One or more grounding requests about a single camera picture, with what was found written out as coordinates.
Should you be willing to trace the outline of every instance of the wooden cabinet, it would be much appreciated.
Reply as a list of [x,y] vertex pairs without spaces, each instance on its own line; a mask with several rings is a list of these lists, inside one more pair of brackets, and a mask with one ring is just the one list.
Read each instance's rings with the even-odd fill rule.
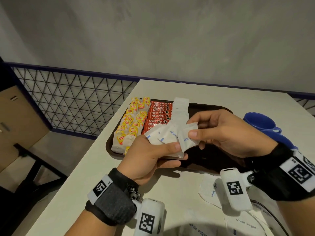
[[48,132],[17,86],[0,92],[0,171],[18,157],[15,143],[28,149]]

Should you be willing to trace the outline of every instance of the gray wall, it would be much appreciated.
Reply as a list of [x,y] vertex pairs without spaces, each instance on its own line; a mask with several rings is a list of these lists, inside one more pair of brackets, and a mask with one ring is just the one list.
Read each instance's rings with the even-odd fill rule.
[[315,93],[315,0],[0,3],[5,61]]

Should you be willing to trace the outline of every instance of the triangular grid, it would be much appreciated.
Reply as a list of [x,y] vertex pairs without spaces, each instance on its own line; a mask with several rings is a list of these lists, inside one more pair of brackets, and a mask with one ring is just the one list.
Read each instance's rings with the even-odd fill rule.
[[136,82],[12,68],[53,128],[100,135]]

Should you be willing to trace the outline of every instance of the hand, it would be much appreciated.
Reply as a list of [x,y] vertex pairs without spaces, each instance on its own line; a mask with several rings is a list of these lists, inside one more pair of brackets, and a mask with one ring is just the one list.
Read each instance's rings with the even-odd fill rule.
[[187,124],[198,122],[198,130],[190,130],[188,137],[214,144],[222,150],[241,158],[269,154],[277,142],[226,110],[198,112]]
[[[179,142],[152,145],[144,135],[136,137],[117,170],[138,185],[144,185],[153,176],[157,168],[179,167],[179,160],[162,159],[165,155],[179,152]],[[185,154],[181,160],[187,160]]]

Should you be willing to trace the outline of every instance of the person's left hand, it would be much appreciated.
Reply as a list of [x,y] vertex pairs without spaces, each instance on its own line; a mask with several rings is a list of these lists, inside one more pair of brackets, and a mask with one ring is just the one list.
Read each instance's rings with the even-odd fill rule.
[[[167,160],[163,159],[163,156],[177,153],[180,150],[179,142],[152,145],[144,135],[140,135],[132,143],[117,170],[138,185],[144,185],[157,168],[179,167],[181,164],[179,160]],[[185,153],[181,160],[187,159],[188,155]]]

